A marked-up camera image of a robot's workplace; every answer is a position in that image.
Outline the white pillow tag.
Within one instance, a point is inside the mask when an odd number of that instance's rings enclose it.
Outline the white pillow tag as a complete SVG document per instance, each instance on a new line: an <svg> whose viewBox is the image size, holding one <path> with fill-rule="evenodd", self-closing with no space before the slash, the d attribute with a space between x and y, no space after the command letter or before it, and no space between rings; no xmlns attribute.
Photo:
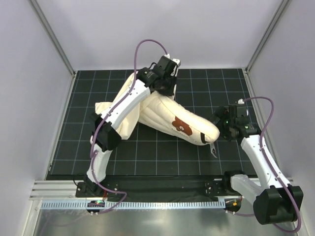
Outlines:
<svg viewBox="0 0 315 236"><path fill-rule="evenodd" d="M215 157L216 159L218 158L214 143L210 143L210 152L213 157Z"/></svg>

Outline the cream pillow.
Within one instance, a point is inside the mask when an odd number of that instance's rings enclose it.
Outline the cream pillow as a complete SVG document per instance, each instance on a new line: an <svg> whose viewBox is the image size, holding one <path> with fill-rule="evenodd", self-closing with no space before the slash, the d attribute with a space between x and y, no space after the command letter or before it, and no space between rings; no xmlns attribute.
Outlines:
<svg viewBox="0 0 315 236"><path fill-rule="evenodd" d="M139 122L197 146L213 143L220 135L213 123L157 92L140 103Z"/></svg>

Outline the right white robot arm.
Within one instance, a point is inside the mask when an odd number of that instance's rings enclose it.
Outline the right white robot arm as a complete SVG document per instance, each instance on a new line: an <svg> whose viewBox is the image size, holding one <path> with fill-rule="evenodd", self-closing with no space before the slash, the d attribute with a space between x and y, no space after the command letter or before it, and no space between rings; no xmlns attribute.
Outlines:
<svg viewBox="0 0 315 236"><path fill-rule="evenodd" d="M245 104L218 107L210 118L227 141L236 140L248 156L259 183L243 171L227 171L223 175L222 190L227 195L235 192L247 199L261 225L284 222L301 224L300 207L304 197L299 186L294 186L282 174L257 125L250 123Z"/></svg>

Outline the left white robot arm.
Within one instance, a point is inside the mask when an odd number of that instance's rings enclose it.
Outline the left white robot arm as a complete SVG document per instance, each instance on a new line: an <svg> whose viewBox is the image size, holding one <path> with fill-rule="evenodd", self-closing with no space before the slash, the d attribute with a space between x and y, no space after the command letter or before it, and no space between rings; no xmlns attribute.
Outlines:
<svg viewBox="0 0 315 236"><path fill-rule="evenodd" d="M94 197L99 197L104 191L102 181L106 177L106 167L112 151L122 141L117 132L120 124L145 98L153 92L172 96L177 82L177 74L181 61L164 55L160 60L135 70L131 75L131 84L108 108L99 114L91 114L90 167L84 183L87 191Z"/></svg>

